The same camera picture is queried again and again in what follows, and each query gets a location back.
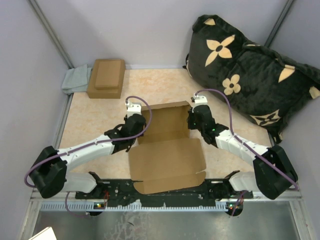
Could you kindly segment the brown cardboard box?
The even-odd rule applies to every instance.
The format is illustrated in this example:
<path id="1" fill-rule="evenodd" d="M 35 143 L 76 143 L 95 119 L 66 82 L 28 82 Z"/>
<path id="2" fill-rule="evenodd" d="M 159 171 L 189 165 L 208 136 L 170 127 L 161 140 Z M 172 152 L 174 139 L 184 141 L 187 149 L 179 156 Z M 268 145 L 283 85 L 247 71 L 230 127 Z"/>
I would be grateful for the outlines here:
<path id="1" fill-rule="evenodd" d="M 142 107 L 150 124 L 128 152 L 130 177 L 143 195 L 197 187 L 206 178 L 206 160 L 198 138 L 190 137 L 187 101 Z"/>

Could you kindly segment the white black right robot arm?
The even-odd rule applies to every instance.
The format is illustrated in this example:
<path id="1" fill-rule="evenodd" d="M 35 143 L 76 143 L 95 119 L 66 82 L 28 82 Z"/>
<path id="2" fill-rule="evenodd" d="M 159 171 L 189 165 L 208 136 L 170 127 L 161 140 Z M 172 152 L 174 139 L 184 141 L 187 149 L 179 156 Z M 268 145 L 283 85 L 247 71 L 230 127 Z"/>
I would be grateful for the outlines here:
<path id="1" fill-rule="evenodd" d="M 222 189 L 226 197 L 234 198 L 240 191 L 260 191 L 274 200 L 290 187 L 297 187 L 298 175 L 281 146 L 267 147 L 238 136 L 229 127 L 215 122 L 208 105 L 190 108 L 187 124 L 190 130 L 198 130 L 208 145 L 253 166 L 253 171 L 237 171 L 227 177 Z"/>

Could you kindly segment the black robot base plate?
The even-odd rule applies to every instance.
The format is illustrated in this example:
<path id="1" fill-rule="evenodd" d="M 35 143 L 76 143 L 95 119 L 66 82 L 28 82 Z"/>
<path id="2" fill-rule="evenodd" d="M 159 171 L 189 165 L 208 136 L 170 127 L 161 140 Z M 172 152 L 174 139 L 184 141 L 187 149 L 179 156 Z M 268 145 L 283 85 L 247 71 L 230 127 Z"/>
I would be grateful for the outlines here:
<path id="1" fill-rule="evenodd" d="M 127 206 L 140 200 L 144 207 L 198 207 L 214 206 L 216 201 L 236 198 L 240 191 L 232 188 L 229 180 L 240 171 L 233 171 L 224 178 L 205 179 L 199 186 L 170 190 L 153 194 L 139 193 L 131 179 L 100 179 L 97 174 L 90 174 L 97 180 L 97 186 L 90 193 L 78 191 L 77 200 L 106 200 L 107 206 Z"/>

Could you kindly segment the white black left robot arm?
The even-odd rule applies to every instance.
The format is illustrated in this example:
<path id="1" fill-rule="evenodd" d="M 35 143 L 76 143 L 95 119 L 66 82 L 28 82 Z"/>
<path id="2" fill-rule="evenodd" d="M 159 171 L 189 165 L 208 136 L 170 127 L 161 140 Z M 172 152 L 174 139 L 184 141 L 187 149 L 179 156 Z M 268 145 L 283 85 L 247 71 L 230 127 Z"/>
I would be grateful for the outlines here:
<path id="1" fill-rule="evenodd" d="M 141 114 L 125 117 L 124 123 L 106 131 L 99 137 L 77 146 L 42 150 L 25 179 L 31 179 L 42 198 L 49 199 L 60 192 L 82 192 L 97 199 L 103 195 L 104 186 L 94 173 L 72 173 L 71 170 L 99 157 L 120 151 L 128 152 L 136 138 L 144 134 L 150 122 Z"/>

